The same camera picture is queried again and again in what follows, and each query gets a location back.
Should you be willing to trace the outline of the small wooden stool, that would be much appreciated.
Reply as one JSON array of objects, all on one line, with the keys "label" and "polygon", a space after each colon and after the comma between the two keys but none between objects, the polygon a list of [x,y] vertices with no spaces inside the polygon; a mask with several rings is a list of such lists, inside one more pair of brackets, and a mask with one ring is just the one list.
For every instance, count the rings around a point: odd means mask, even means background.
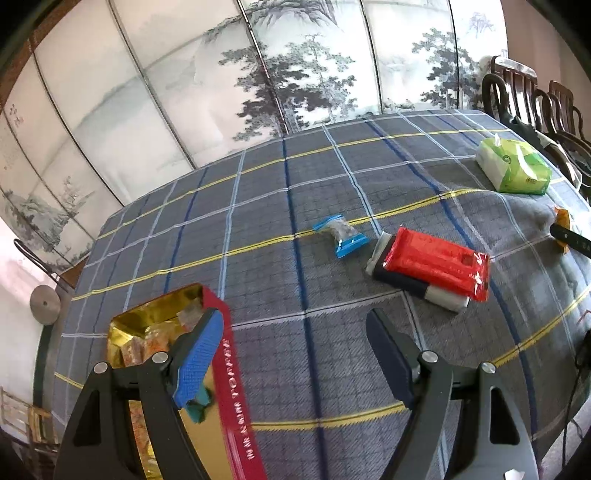
[{"label": "small wooden stool", "polygon": [[36,453],[55,459],[59,449],[53,417],[47,410],[31,405],[1,388],[1,426],[17,439],[24,439]]}]

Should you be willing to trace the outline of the small blue candy packet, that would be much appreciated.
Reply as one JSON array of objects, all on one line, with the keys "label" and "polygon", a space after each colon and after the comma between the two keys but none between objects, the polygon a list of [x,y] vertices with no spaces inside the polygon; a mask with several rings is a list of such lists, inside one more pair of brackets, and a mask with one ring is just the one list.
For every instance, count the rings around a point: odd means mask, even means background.
[{"label": "small blue candy packet", "polygon": [[341,214],[329,216],[322,222],[315,224],[312,231],[318,234],[328,234],[335,240],[335,257],[342,259],[368,245],[370,239],[356,230]]}]

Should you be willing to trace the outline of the orange snack packet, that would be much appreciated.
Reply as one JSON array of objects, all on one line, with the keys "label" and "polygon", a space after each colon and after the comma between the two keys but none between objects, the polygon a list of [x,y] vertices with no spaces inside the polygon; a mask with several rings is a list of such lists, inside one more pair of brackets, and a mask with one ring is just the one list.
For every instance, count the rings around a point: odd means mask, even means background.
[{"label": "orange snack packet", "polygon": [[[563,229],[569,230],[570,229],[570,214],[567,209],[555,207],[555,221],[554,223]],[[564,254],[569,251],[568,245],[560,240],[556,235],[553,235],[558,245],[561,247]]]}]

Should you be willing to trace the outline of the gold tin red toffee box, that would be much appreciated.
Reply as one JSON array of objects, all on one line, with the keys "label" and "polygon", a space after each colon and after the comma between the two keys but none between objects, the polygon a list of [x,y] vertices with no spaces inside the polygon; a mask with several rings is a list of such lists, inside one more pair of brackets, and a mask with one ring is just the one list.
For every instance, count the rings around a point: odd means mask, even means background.
[{"label": "gold tin red toffee box", "polygon": [[201,381],[211,390],[213,402],[204,422],[193,423],[184,408],[181,420],[212,479],[265,479],[245,400],[230,311],[211,289],[194,283],[114,316],[107,336],[107,359],[116,367],[123,366],[120,346],[128,335],[142,336],[149,325],[165,321],[178,322],[187,333],[208,308],[218,310],[223,318],[221,343]]}]

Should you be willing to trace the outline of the green tissue pack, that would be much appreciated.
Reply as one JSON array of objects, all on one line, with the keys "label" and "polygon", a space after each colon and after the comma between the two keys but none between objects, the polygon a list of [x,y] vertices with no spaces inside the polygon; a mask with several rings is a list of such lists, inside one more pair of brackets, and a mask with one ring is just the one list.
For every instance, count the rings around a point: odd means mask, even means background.
[{"label": "green tissue pack", "polygon": [[476,161],[499,193],[544,195],[552,178],[544,157],[525,141],[483,139]]}]

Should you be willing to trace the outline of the teal candy packet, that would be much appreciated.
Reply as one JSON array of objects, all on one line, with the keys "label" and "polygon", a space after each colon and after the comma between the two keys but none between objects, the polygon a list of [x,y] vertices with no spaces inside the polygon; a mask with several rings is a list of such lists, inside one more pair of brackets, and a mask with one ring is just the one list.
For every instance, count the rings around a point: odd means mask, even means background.
[{"label": "teal candy packet", "polygon": [[212,402],[211,390],[201,384],[195,397],[185,404],[184,410],[193,423],[199,424],[204,422],[206,410],[211,407]]}]

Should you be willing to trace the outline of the navy and pale blue pack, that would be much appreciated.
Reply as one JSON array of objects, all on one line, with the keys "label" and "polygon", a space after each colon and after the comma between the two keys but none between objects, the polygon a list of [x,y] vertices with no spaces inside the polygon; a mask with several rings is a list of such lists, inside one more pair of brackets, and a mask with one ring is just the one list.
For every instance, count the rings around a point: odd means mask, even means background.
[{"label": "navy and pale blue pack", "polygon": [[384,262],[386,255],[394,245],[394,239],[396,237],[386,231],[381,233],[366,265],[366,273],[370,277],[452,312],[459,313],[468,306],[470,299],[466,296],[431,285],[409,275],[388,271],[384,267]]}]

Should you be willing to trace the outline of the small fried twist bag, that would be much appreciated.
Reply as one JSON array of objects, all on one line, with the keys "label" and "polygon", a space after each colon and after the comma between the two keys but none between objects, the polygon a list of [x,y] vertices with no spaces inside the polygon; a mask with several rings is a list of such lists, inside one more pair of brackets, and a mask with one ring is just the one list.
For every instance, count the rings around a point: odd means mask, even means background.
[{"label": "small fried twist bag", "polygon": [[123,366],[140,365],[158,352],[169,352],[184,333],[178,322],[165,321],[149,325],[142,336],[128,335],[120,346]]}]

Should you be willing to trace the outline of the black metal stand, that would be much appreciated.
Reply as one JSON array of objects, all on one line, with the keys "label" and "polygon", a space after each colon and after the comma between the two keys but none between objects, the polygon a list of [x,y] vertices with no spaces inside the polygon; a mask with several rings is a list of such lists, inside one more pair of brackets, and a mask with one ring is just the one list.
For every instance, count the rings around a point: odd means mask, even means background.
[{"label": "black metal stand", "polygon": [[68,287],[71,290],[74,289],[74,286],[70,282],[68,282],[65,278],[55,272],[47,263],[40,259],[29,247],[24,244],[21,239],[15,238],[13,240],[13,244],[22,255],[24,255],[31,263],[39,268],[45,275],[47,275],[56,286],[62,290],[65,290],[65,287]]}]

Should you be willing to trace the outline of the plaid grey tablecloth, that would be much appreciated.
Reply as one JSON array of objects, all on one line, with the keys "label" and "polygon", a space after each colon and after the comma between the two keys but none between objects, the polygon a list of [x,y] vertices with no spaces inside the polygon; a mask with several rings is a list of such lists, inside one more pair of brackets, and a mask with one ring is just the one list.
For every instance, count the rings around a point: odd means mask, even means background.
[{"label": "plaid grey tablecloth", "polygon": [[[232,154],[110,215],[65,320],[51,414],[63,431],[116,315],[199,283],[230,310],[259,457],[270,479],[376,479],[408,420],[365,334],[383,309],[447,361],[498,365],[543,456],[590,397],[575,352],[590,328],[590,262],[549,233],[557,208],[590,231],[559,174],[542,196],[498,193],[475,155],[510,130],[468,111],[322,126]],[[400,227],[489,254],[486,302],[458,314],[377,282],[370,247],[335,256],[315,225],[370,239]]]}]

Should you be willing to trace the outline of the red snack pack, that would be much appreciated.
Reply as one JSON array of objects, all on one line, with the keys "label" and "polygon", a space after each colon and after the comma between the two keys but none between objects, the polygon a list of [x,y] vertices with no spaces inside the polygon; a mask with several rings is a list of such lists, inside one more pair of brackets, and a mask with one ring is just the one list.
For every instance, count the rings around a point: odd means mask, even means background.
[{"label": "red snack pack", "polygon": [[406,227],[399,228],[383,266],[477,302],[489,297],[488,254]]}]

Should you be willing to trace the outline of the round grey disc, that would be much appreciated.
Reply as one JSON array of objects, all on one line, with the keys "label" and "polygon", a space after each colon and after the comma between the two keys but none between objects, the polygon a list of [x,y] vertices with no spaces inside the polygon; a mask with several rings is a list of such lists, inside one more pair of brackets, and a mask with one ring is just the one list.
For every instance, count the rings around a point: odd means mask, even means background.
[{"label": "round grey disc", "polygon": [[35,320],[43,326],[51,326],[59,318],[61,300],[48,285],[38,285],[31,293],[29,307]]}]

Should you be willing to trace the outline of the painted folding screen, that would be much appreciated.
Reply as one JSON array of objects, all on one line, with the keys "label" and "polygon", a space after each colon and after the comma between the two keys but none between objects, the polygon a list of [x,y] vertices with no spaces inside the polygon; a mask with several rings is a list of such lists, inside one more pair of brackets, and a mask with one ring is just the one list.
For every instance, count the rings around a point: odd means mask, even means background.
[{"label": "painted folding screen", "polygon": [[474,108],[498,1],[44,1],[3,23],[1,217],[50,266],[206,164],[365,114]]}]

